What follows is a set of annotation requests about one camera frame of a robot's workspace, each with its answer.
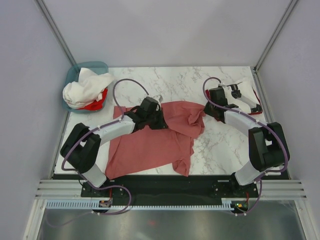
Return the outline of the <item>salmon pink t-shirt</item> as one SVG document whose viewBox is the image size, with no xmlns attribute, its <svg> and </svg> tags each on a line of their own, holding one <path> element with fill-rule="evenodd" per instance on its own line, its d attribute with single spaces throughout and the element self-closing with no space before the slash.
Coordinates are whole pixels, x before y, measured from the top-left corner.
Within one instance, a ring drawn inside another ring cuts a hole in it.
<svg viewBox="0 0 320 240">
<path fill-rule="evenodd" d="M 164 165 L 187 177 L 190 173 L 194 141 L 205 129 L 204 106 L 189 101 L 161 105 L 167 129 L 146 126 L 137 132 L 110 141 L 105 175 L 115 179 Z"/>
</svg>

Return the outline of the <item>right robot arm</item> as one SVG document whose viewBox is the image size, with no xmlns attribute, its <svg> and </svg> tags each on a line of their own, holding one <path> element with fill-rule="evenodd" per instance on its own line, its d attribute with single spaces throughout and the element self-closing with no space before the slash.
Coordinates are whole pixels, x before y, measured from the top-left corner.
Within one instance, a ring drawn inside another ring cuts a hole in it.
<svg viewBox="0 0 320 240">
<path fill-rule="evenodd" d="M 247 191 L 247 185 L 268 173 L 281 173 L 288 167 L 290 153 L 282 126 L 278 122 L 264 123 L 229 104 L 224 89 L 219 86 L 204 91 L 207 103 L 204 112 L 218 122 L 230 125 L 248 138 L 248 162 L 231 175 L 229 191 L 235 197 Z"/>
</svg>

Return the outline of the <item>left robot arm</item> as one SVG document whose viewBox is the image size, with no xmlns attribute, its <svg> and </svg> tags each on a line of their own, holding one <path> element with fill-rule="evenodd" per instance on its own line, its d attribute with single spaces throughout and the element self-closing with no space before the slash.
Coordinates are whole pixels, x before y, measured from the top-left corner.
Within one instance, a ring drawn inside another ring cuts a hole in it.
<svg viewBox="0 0 320 240">
<path fill-rule="evenodd" d="M 61 168 L 68 162 L 86 181 L 92 184 L 92 191 L 99 197 L 106 196 L 110 185 L 106 175 L 96 164 L 99 149 L 105 143 L 118 137 L 129 135 L 148 126 L 152 130 L 167 129 L 161 102 L 163 97 L 146 96 L 142 103 L 123 113 L 122 116 L 92 130 L 83 123 L 76 124 L 65 143 L 60 155 L 64 158 Z"/>
</svg>

